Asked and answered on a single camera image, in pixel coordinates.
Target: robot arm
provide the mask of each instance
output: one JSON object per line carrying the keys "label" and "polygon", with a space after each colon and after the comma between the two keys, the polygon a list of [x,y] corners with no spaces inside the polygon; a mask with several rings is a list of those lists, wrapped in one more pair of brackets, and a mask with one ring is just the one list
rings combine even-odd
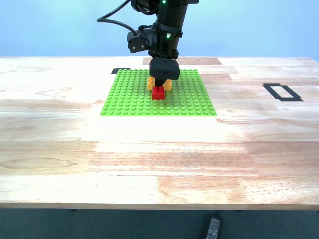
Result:
{"label": "robot arm", "polygon": [[[155,77],[156,86],[163,85],[167,79],[177,80],[180,69],[175,60],[179,55],[177,47],[179,39],[183,36],[182,27],[187,8],[189,4],[199,3],[199,0],[127,0],[108,15],[116,13],[128,2],[131,2],[132,8],[137,12],[157,16],[155,23],[141,25],[137,31],[122,25],[130,30],[127,36],[130,52],[148,51],[152,57],[150,75]],[[108,15],[98,19],[98,22],[120,25],[120,22],[105,20]]]}

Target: wood grain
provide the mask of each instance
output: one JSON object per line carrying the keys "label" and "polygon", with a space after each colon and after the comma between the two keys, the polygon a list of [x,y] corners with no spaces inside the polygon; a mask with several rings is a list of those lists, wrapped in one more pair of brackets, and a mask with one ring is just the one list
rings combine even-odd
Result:
{"label": "wood grain", "polygon": [[148,61],[0,58],[0,207],[319,210],[318,62],[180,58],[217,117],[99,117],[112,69]]}

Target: green lego baseplate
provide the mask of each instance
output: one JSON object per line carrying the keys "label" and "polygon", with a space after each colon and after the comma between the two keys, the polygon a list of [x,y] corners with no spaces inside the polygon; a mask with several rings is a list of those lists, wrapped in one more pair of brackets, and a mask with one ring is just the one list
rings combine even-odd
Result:
{"label": "green lego baseplate", "polygon": [[181,70],[165,100],[152,100],[147,90],[149,70],[119,70],[101,116],[216,116],[197,70]]}

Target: dark carpet floor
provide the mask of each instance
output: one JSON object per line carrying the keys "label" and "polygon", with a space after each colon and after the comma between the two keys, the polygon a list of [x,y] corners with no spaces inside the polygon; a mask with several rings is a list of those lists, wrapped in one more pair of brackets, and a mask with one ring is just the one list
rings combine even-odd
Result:
{"label": "dark carpet floor", "polygon": [[[0,209],[0,239],[205,239],[216,211]],[[221,239],[319,239],[316,211],[221,211]]]}

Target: blue wall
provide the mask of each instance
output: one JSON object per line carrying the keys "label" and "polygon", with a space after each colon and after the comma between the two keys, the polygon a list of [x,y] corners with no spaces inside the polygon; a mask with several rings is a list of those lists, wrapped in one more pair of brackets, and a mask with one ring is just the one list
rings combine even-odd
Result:
{"label": "blue wall", "polygon": [[[124,56],[127,30],[95,20],[123,0],[1,0],[2,56]],[[319,0],[200,0],[183,56],[306,56],[319,60]],[[111,19],[136,29],[155,16],[128,5]]]}

